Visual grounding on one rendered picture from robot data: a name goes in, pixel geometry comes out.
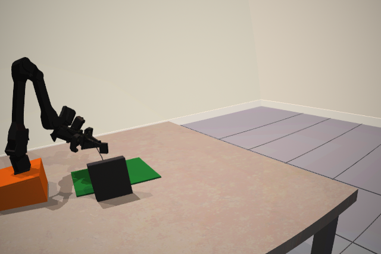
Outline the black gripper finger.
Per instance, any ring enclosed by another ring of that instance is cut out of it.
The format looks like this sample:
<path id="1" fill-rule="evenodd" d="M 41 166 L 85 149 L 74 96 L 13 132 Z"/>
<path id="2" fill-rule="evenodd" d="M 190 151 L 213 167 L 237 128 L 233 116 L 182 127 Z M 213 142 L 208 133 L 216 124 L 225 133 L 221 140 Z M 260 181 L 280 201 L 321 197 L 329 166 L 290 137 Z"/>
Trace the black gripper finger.
<path id="1" fill-rule="evenodd" d="M 94 137 L 92 136 L 91 131 L 88 132 L 88 138 L 91 139 L 91 140 L 93 140 L 93 141 L 94 141 L 94 140 L 97 141 L 97 142 L 99 141 L 99 140 L 97 140 L 96 138 L 94 138 Z"/>
<path id="2" fill-rule="evenodd" d="M 85 133 L 83 135 L 83 138 L 82 138 L 81 150 L 95 148 L 95 145 L 97 148 L 101 147 L 101 145 L 99 143 L 97 143 L 95 141 L 93 142 L 93 140 L 89 139 Z"/>

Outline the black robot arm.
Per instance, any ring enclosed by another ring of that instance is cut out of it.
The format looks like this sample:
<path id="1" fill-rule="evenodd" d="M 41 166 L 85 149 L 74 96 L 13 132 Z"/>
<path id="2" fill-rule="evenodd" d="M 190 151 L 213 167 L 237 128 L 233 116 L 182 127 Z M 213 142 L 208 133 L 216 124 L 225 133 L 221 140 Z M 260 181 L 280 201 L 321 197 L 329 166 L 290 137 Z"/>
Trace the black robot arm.
<path id="1" fill-rule="evenodd" d="M 75 117 L 75 110 L 67 106 L 62 107 L 62 111 L 58 116 L 49 100 L 43 79 L 43 72 L 41 72 L 34 63 L 30 62 L 28 58 L 23 57 L 14 61 L 11 66 L 11 75 L 14 82 L 13 110 L 5 153 L 10 156 L 14 175 L 17 175 L 30 171 L 31 167 L 29 157 L 26 155 L 29 129 L 24 126 L 24 98 L 27 79 L 33 83 L 41 110 L 40 118 L 42 126 L 47 130 L 54 130 L 53 133 L 50 134 L 54 142 L 56 138 L 65 140 L 64 133 L 66 129 L 73 134 L 77 134 L 77 131 L 81 129 L 85 120 L 81 116 Z M 68 126 L 71 127 L 68 128 Z"/>

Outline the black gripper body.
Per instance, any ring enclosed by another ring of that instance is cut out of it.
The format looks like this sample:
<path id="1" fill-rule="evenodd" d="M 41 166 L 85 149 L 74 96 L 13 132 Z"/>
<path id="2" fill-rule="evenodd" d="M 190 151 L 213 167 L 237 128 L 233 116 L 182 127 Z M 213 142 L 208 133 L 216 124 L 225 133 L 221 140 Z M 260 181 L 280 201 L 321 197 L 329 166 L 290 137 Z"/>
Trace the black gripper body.
<path id="1" fill-rule="evenodd" d="M 86 128 L 84 130 L 84 134 L 86 133 L 86 135 L 88 136 L 88 132 L 91 131 L 91 134 L 93 134 L 93 128 Z M 72 152 L 77 152 L 78 151 L 78 148 L 76 148 L 78 145 L 82 145 L 82 138 L 83 138 L 83 130 L 78 130 L 77 131 L 77 134 L 73 134 L 72 132 L 68 131 L 68 129 L 66 129 L 65 133 L 64 133 L 64 139 L 66 141 L 66 143 L 70 143 L 70 150 Z"/>

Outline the green circuit board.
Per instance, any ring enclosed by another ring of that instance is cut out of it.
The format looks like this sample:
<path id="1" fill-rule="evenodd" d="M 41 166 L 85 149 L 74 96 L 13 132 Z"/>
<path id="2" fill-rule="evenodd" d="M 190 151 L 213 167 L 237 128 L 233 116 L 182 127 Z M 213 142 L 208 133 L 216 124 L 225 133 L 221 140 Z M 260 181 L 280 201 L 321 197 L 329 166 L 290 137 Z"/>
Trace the green circuit board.
<path id="1" fill-rule="evenodd" d="M 143 162 L 140 157 L 130 160 L 127 159 L 126 164 L 131 185 L 161 178 L 161 176 L 147 163 Z M 71 172 L 71 176 L 77 197 L 94 193 L 88 169 Z"/>

